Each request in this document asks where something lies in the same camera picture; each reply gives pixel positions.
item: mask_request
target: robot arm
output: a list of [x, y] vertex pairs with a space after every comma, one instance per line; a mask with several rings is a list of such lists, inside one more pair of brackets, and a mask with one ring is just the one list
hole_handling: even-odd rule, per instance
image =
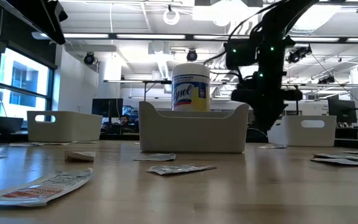
[[226, 66], [239, 70], [241, 66], [259, 64], [259, 71], [250, 79], [240, 78], [231, 99], [248, 103], [255, 120], [270, 129], [284, 108], [284, 100], [301, 100], [299, 90], [282, 90], [285, 49], [294, 46], [286, 37], [295, 22], [319, 0], [282, 0], [264, 15], [250, 33], [249, 40], [229, 39], [225, 45]]

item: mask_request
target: office room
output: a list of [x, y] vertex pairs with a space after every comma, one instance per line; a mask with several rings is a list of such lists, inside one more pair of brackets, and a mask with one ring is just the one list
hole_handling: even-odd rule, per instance
[[358, 0], [0, 0], [0, 223], [358, 223]]

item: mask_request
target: white plastic bin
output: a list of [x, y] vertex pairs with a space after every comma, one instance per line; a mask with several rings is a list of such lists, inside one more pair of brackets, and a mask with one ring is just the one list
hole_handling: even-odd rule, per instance
[[[55, 121], [36, 121], [38, 115], [54, 116]], [[72, 142], [99, 140], [102, 116], [71, 111], [28, 111], [29, 141]]]
[[144, 152], [242, 153], [249, 106], [234, 112], [157, 111], [139, 102], [140, 149]]
[[267, 136], [272, 144], [333, 147], [335, 129], [336, 116], [283, 116]]

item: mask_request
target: bin handle cutout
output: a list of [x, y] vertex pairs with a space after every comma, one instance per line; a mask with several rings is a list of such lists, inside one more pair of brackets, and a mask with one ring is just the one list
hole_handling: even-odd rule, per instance
[[[45, 121], [45, 116], [50, 116], [50, 121]], [[37, 123], [54, 123], [54, 122], [56, 122], [56, 117], [54, 115], [38, 114], [37, 116], [35, 116], [35, 122], [37, 122]]]
[[319, 120], [304, 120], [301, 122], [302, 128], [323, 128], [326, 123]]

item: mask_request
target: wooden table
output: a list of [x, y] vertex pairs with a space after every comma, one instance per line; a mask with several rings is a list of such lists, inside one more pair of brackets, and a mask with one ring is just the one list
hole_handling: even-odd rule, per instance
[[[348, 149], [290, 147], [245, 154], [179, 154], [175, 162], [133, 161], [134, 142], [6, 147], [0, 190], [54, 170], [92, 167], [93, 178], [46, 207], [0, 207], [0, 223], [357, 223], [358, 168], [311, 162], [314, 153]], [[97, 151], [94, 163], [67, 163], [64, 149]], [[159, 164], [218, 168], [171, 177], [147, 173]]]

